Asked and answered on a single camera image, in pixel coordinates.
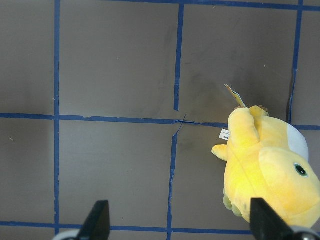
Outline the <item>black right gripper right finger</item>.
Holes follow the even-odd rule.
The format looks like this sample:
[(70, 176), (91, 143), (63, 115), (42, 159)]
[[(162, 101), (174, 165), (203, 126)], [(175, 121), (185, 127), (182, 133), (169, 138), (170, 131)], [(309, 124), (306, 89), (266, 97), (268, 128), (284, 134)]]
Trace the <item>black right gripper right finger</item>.
[(250, 230), (256, 240), (292, 240), (293, 230), (263, 198), (250, 200)]

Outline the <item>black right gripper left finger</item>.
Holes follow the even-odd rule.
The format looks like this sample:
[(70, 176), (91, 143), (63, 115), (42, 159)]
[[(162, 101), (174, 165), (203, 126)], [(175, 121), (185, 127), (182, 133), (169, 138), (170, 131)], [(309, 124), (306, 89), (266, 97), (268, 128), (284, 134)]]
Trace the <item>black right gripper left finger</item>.
[(76, 236), (77, 240), (108, 240), (111, 232), (108, 200), (98, 200)]

